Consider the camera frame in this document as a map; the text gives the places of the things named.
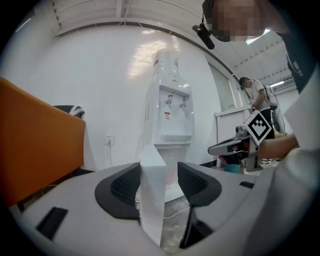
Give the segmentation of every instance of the white wall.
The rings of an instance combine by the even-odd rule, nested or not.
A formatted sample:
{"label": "white wall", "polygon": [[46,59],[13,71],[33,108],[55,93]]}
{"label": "white wall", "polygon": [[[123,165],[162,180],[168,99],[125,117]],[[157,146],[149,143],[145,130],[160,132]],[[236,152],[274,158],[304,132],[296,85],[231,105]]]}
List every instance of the white wall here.
{"label": "white wall", "polygon": [[[153,54],[178,51],[179,72],[192,86],[195,136],[187,161],[213,159],[214,112],[220,112],[217,88],[198,47],[162,31],[138,26],[98,26],[61,36],[38,62],[22,89],[52,105],[79,105],[98,170],[107,167],[105,135],[114,134],[113,165],[132,163],[143,128],[144,100],[153,74]],[[95,169],[86,162],[86,168]]]}
{"label": "white wall", "polygon": [[234,97],[235,106],[238,108],[248,105],[250,103],[249,98],[246,95],[245,90],[241,90],[240,84],[237,80],[232,76],[230,77],[229,82],[231,84],[231,91]]}
{"label": "white wall", "polygon": [[31,20],[13,33],[0,58],[0,77],[21,88],[29,86],[39,58],[55,38],[43,2],[34,10]]}
{"label": "white wall", "polygon": [[[296,89],[276,95],[276,98],[280,105],[280,109],[282,110],[283,114],[298,99],[298,97],[299,97],[299,93],[298,93],[298,90]],[[292,134],[293,131],[290,124],[288,123],[285,117],[283,118],[284,118],[284,124],[285,124],[285,132],[288,134]]]}
{"label": "white wall", "polygon": [[225,76],[222,75],[214,67],[210,66],[210,69],[214,77],[216,88],[219,94],[221,111],[229,110],[231,105],[234,105],[232,107],[234,108],[236,105],[235,105],[233,93],[231,92],[231,86],[229,84],[229,80],[225,78]]}

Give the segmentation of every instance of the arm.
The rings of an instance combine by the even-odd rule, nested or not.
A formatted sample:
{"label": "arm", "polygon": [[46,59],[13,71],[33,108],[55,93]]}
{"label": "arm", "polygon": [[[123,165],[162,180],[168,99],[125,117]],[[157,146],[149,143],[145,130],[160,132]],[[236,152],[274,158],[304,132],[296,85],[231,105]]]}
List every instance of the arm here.
{"label": "arm", "polygon": [[265,139],[258,150],[258,159],[284,158],[292,149],[298,147],[298,141],[294,134],[277,139]]}
{"label": "arm", "polygon": [[255,108],[255,109],[257,107],[259,107],[259,105],[265,100],[266,97],[267,97],[267,95],[266,95],[265,89],[260,89],[259,90],[259,96],[256,99],[255,103],[253,103],[252,107]]}

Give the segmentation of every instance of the white sleeve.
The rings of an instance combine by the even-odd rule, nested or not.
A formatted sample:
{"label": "white sleeve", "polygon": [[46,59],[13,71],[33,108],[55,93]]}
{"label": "white sleeve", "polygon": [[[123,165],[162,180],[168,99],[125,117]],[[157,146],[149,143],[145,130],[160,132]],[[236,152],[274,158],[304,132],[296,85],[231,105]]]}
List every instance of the white sleeve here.
{"label": "white sleeve", "polygon": [[256,90],[259,92],[261,89],[265,89],[264,85],[258,81],[258,80],[254,80],[253,81],[253,86],[255,86]]}

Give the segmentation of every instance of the dispenser tap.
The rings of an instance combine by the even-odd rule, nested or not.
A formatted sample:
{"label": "dispenser tap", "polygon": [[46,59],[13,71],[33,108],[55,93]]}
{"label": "dispenser tap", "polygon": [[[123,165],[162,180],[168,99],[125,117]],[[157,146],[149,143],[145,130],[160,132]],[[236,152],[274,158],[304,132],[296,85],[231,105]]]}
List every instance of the dispenser tap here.
{"label": "dispenser tap", "polygon": [[180,108],[185,108],[187,106],[187,100],[185,97],[183,97],[182,104],[180,104]]}
{"label": "dispenser tap", "polygon": [[168,100],[165,102],[166,104],[171,104],[172,103],[172,95],[168,95]]}

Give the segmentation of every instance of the man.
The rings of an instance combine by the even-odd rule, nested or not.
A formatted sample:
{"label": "man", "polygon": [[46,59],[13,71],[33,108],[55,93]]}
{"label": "man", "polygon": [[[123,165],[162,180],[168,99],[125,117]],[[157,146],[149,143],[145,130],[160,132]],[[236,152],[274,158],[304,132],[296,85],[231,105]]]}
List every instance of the man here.
{"label": "man", "polygon": [[[259,110],[261,114],[264,116],[264,118],[267,120],[267,122],[270,124],[270,126],[273,127],[269,99],[263,84],[258,80],[250,80],[247,77],[241,77],[239,80],[239,84],[248,92],[250,96],[250,101],[252,103],[252,109]],[[271,131],[265,138],[274,139],[274,129],[271,129]]]}
{"label": "man", "polygon": [[[284,8],[286,3],[281,4],[275,0],[205,0],[202,8],[212,34],[220,41],[256,38],[265,29],[281,36],[288,53],[288,67],[300,93],[314,72],[317,60],[305,41],[305,35]],[[294,134],[281,139],[266,139],[260,144],[258,158],[281,159],[297,146]]]}

